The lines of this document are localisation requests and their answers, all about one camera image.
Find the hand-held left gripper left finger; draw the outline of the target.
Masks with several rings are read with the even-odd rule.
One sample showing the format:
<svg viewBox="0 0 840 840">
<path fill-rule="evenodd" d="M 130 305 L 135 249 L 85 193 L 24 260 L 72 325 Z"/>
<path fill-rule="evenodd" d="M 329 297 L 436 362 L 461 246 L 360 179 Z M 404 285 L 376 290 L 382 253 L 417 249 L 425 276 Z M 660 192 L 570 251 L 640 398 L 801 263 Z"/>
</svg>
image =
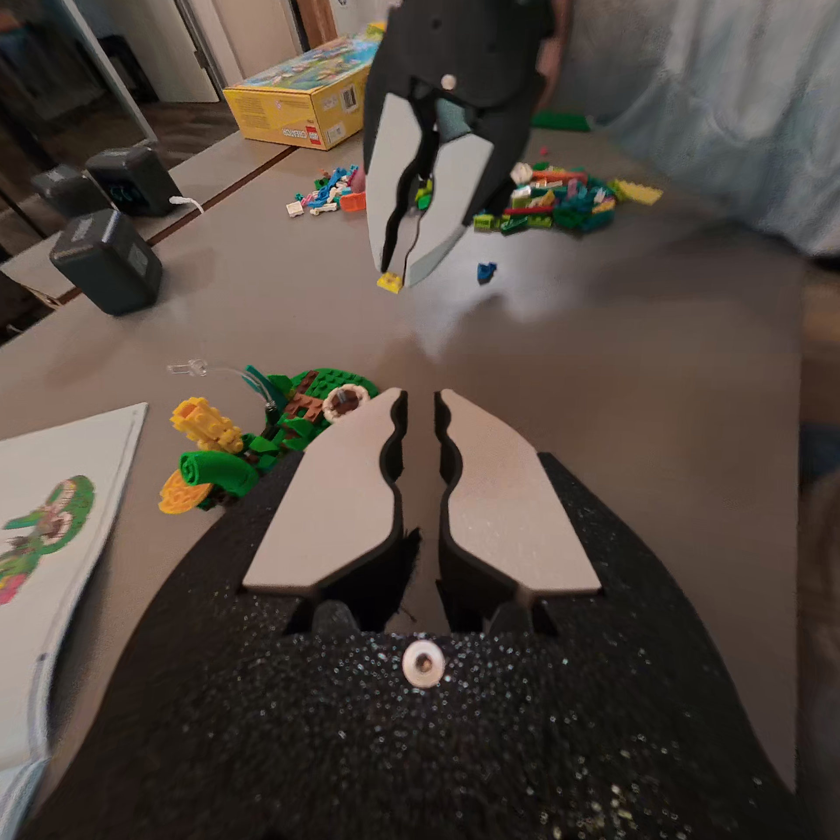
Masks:
<svg viewBox="0 0 840 840">
<path fill-rule="evenodd" d="M 249 592 L 315 596 L 381 558 L 403 533 L 406 392 L 393 387 L 303 453 L 243 579 Z"/>
</svg>

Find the person's right hand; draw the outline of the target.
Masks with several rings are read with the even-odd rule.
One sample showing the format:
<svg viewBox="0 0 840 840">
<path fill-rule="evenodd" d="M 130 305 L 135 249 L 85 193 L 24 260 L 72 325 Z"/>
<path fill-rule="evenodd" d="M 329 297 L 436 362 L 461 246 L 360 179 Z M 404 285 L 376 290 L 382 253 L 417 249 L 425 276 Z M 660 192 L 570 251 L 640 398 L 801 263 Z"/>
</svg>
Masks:
<svg viewBox="0 0 840 840">
<path fill-rule="evenodd" d="M 542 111 L 550 106 L 557 88 L 562 67 L 565 47 L 571 30 L 572 1 L 552 1 L 553 32 L 543 40 L 537 61 L 537 71 L 543 78 L 543 90 L 535 111 Z"/>
</svg>

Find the green lego plant model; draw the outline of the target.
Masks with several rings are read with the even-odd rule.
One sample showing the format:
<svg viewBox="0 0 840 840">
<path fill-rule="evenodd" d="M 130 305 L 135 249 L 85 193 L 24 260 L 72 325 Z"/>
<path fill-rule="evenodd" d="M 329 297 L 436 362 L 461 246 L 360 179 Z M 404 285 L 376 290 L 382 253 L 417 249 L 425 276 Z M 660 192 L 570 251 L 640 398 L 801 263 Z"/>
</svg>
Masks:
<svg viewBox="0 0 840 840">
<path fill-rule="evenodd" d="M 192 396 L 179 403 L 171 425 L 195 448 L 181 455 L 161 489 L 159 509 L 171 516 L 235 504 L 283 459 L 303 453 L 339 420 L 380 394 L 369 378 L 333 367 L 288 376 L 265 374 L 251 364 L 235 369 L 191 360 L 171 365 L 169 372 L 196 377 L 230 373 L 259 398 L 265 416 L 261 433 L 252 434 L 205 397 Z"/>
</svg>

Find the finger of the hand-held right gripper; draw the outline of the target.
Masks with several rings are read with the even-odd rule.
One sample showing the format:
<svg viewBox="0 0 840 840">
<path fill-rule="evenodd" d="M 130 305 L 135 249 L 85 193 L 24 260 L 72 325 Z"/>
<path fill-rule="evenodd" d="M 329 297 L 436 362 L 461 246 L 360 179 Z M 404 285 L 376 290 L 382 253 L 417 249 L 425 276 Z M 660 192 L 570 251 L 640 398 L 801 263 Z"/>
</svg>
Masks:
<svg viewBox="0 0 840 840">
<path fill-rule="evenodd" d="M 461 136 L 437 153 L 434 191 L 406 257 L 404 287 L 429 277 L 463 236 L 465 217 L 493 150 L 491 142 L 478 136 Z"/>
<path fill-rule="evenodd" d="M 415 196 L 438 150 L 436 119 L 406 98 L 385 95 L 366 169 L 366 216 L 374 267 L 405 274 L 419 233 Z"/>
</svg>

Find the white instruction booklet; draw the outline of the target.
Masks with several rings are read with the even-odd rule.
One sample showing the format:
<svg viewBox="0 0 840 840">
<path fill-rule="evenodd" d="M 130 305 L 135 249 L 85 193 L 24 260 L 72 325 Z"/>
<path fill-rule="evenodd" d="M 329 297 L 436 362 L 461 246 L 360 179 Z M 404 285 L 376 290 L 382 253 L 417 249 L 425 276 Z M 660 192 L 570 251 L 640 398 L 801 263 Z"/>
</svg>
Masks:
<svg viewBox="0 0 840 840">
<path fill-rule="evenodd" d="M 1 444 L 1 836 L 49 763 L 49 694 L 70 619 L 117 516 L 147 403 Z"/>
</svg>

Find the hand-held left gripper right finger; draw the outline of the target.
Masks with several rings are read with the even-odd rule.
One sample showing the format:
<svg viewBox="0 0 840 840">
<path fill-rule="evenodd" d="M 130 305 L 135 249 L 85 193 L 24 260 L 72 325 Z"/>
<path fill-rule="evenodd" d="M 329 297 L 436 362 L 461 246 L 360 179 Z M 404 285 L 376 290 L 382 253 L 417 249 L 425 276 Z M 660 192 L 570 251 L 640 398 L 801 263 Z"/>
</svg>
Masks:
<svg viewBox="0 0 840 840">
<path fill-rule="evenodd" d="M 440 570 L 467 596 L 593 594 L 602 585 L 535 447 L 455 391 L 435 394 Z"/>
</svg>

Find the pile of loose lego bricks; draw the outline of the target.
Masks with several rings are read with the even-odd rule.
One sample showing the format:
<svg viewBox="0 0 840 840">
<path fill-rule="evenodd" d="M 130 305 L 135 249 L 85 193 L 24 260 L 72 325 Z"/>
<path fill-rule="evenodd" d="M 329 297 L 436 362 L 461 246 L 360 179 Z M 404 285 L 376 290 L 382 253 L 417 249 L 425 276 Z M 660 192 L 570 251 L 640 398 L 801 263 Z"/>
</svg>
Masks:
<svg viewBox="0 0 840 840">
<path fill-rule="evenodd" d="M 609 225 L 616 208 L 623 203 L 644 207 L 655 205 L 662 190 L 614 178 L 603 180 L 588 171 L 564 169 L 548 162 L 518 163 L 511 174 L 514 188 L 503 212 L 487 211 L 472 218 L 478 233 L 508 236 L 525 229 L 558 228 L 573 234 L 588 234 Z M 308 194 L 297 193 L 287 205 L 289 217 L 327 213 L 357 214 L 366 210 L 361 170 L 336 167 L 323 170 Z"/>
</svg>

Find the person's grey hoodie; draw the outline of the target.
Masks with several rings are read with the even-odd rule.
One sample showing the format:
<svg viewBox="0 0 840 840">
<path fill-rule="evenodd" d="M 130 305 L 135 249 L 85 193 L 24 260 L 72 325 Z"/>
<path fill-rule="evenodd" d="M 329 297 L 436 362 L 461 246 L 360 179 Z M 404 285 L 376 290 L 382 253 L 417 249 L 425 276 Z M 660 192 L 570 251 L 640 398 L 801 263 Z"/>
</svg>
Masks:
<svg viewBox="0 0 840 840">
<path fill-rule="evenodd" d="M 571 2 L 553 104 L 803 254 L 838 260 L 839 2 Z"/>
</svg>

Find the dark grey charging box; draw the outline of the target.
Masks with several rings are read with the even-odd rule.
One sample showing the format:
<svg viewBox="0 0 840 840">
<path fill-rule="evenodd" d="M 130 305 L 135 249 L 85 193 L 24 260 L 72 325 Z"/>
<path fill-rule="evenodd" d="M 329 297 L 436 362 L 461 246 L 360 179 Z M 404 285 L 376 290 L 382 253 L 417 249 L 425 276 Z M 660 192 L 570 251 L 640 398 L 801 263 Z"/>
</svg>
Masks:
<svg viewBox="0 0 840 840">
<path fill-rule="evenodd" d="M 94 182 L 71 165 L 59 164 L 33 175 L 29 182 L 34 191 L 65 219 L 101 209 L 101 196 Z"/>
<path fill-rule="evenodd" d="M 107 208 L 72 218 L 49 252 L 53 267 L 112 317 L 151 308 L 162 263 L 129 217 Z"/>
<path fill-rule="evenodd" d="M 87 173 L 112 204 L 132 217 L 164 217 L 181 192 L 159 155 L 146 145 L 103 150 L 89 158 Z"/>
</svg>

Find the yellow lego box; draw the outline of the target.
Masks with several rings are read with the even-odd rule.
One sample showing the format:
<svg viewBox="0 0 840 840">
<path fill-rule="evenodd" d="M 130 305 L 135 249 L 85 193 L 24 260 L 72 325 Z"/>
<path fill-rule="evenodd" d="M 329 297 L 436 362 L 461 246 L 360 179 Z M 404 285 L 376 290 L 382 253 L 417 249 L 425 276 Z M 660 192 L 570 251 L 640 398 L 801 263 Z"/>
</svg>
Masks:
<svg viewBox="0 0 840 840">
<path fill-rule="evenodd" d="M 227 87 L 243 137 L 327 151 L 362 131 L 364 91 L 385 34 L 374 22 Z"/>
</svg>

